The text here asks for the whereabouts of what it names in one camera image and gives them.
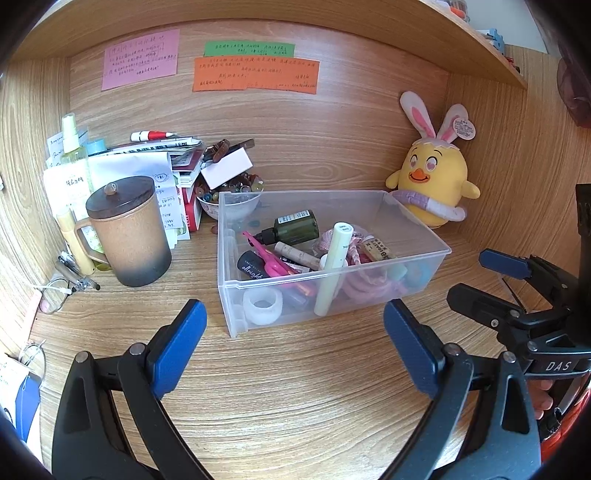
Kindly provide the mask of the right hand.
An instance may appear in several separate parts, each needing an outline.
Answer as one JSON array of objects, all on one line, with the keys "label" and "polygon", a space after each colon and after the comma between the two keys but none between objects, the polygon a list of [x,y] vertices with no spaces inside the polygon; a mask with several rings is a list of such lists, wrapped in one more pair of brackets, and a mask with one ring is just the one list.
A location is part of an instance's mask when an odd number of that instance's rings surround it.
[{"label": "right hand", "polygon": [[554,382],[552,380],[529,380],[527,382],[530,399],[532,401],[535,418],[541,420],[546,411],[553,405],[553,399],[549,390]]}]

